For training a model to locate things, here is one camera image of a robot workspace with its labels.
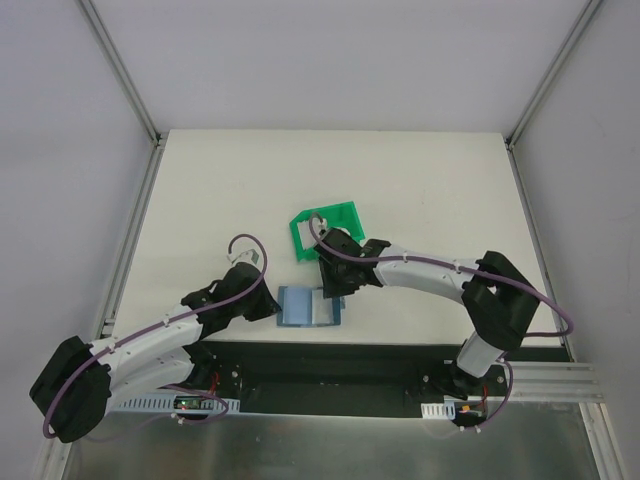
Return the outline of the blue leather card holder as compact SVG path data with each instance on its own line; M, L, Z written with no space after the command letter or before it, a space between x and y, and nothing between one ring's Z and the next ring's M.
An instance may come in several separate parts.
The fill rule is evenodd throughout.
M283 328L340 326L345 309L343 297L325 298L322 288L281 286L278 290L276 324Z

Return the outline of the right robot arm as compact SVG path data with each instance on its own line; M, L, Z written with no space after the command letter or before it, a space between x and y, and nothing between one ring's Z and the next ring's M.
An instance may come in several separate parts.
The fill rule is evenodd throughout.
M465 308L473 333L450 365L428 374L435 389L461 400L484 385L498 359L521 346L540 304L532 285L495 251L478 260L428 261L386 240L361 245L337 228L323 230L314 250L326 298L352 295L363 286L402 287Z

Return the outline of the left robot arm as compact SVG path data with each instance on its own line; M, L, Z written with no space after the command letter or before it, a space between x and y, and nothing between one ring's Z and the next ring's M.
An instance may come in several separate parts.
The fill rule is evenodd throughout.
M217 366L205 339L236 318L255 322L280 310L262 272L240 262L138 331L64 340L29 391L44 416L44 436L72 443L114 407L150 390L211 386Z

